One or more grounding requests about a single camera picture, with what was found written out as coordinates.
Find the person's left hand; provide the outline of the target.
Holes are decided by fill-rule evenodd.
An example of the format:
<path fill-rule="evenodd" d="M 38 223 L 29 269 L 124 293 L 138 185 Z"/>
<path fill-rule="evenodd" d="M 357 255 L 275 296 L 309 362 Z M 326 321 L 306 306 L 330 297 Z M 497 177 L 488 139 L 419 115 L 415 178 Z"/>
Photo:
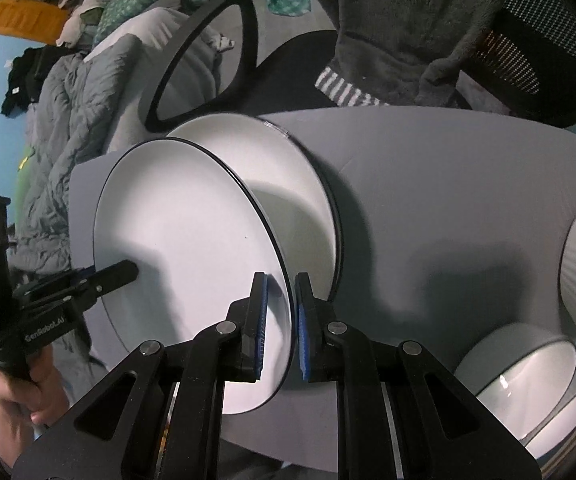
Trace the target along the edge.
<path fill-rule="evenodd" d="M 0 370 L 0 460 L 15 465 L 34 441 L 34 426 L 52 426 L 69 409 L 53 347 L 44 347 L 29 361 L 31 380 Z"/>

